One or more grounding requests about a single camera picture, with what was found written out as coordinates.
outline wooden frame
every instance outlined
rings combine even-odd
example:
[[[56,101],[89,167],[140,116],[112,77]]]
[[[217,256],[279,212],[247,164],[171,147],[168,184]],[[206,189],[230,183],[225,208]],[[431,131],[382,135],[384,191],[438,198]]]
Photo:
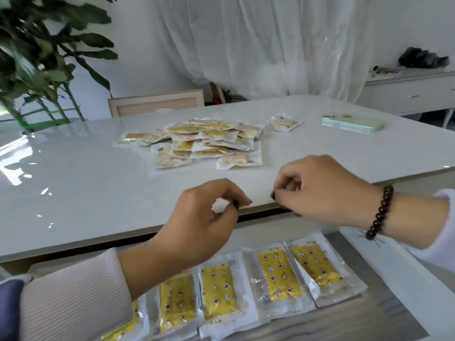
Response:
[[[112,117],[150,114],[159,108],[199,108],[205,106],[202,90],[172,92],[140,97],[108,99]]]

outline white curtain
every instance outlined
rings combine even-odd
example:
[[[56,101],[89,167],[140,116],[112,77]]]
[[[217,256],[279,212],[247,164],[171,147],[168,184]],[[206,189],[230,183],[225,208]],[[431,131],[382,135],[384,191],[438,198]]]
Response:
[[[371,0],[155,0],[173,64],[248,99],[354,102],[373,56]]]

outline mint green phone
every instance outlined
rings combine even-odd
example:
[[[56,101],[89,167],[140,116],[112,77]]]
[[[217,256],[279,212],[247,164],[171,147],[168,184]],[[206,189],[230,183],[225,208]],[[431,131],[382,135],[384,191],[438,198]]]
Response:
[[[324,115],[321,117],[321,123],[324,126],[341,128],[359,133],[380,131],[385,126],[385,122],[382,120],[341,113]]]

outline glossy white tabletop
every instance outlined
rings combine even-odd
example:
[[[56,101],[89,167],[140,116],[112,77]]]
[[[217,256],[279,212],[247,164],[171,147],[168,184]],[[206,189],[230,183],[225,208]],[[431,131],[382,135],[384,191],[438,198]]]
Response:
[[[266,124],[285,112],[305,121],[290,133],[266,128],[264,165],[215,171],[215,159],[151,168],[149,148],[116,148],[124,131],[148,131],[192,117]],[[322,126],[331,112],[383,119],[362,135]],[[378,182],[455,166],[455,132],[317,96],[291,96],[60,126],[21,137],[0,134],[0,262],[135,235],[165,223],[180,192],[227,177],[253,200],[269,195],[281,165],[330,154]]]

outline ribbed sleeve cuff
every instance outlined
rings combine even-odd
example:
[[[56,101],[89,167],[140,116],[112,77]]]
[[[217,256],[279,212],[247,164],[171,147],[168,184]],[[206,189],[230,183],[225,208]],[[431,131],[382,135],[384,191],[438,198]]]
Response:
[[[25,286],[22,341],[94,340],[133,318],[131,296],[115,249]]]
[[[429,248],[420,250],[409,247],[408,249],[424,261],[455,272],[455,190],[442,189],[435,194],[435,197],[449,200],[450,212],[444,229]]]

